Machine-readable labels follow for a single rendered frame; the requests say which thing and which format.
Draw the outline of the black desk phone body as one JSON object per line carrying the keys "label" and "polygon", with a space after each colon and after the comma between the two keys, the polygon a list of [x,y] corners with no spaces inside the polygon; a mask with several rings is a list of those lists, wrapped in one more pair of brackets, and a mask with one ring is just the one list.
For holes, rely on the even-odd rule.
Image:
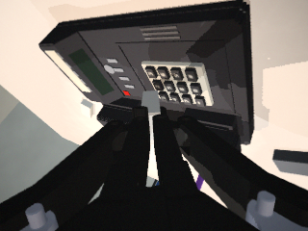
{"label": "black desk phone body", "polygon": [[232,0],[59,22],[39,49],[89,100],[126,109],[157,90],[170,120],[254,133],[250,5]]}

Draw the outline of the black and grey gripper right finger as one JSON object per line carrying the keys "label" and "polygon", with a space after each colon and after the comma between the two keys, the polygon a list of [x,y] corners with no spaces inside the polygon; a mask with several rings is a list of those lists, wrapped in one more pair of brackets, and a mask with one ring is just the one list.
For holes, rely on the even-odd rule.
{"label": "black and grey gripper right finger", "polygon": [[308,190],[267,172],[194,117],[170,120],[157,90],[150,91],[150,117],[169,231],[213,230],[189,163],[229,210],[260,231],[308,231]]}

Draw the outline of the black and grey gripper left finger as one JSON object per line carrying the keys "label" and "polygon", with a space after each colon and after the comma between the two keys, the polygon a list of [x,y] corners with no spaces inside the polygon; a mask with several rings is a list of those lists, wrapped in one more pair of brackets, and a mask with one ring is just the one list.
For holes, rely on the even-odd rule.
{"label": "black and grey gripper left finger", "polygon": [[36,184],[0,203],[0,231],[55,231],[103,184],[83,231],[129,231],[137,186],[146,187],[150,91],[132,108],[132,118],[108,122]]}

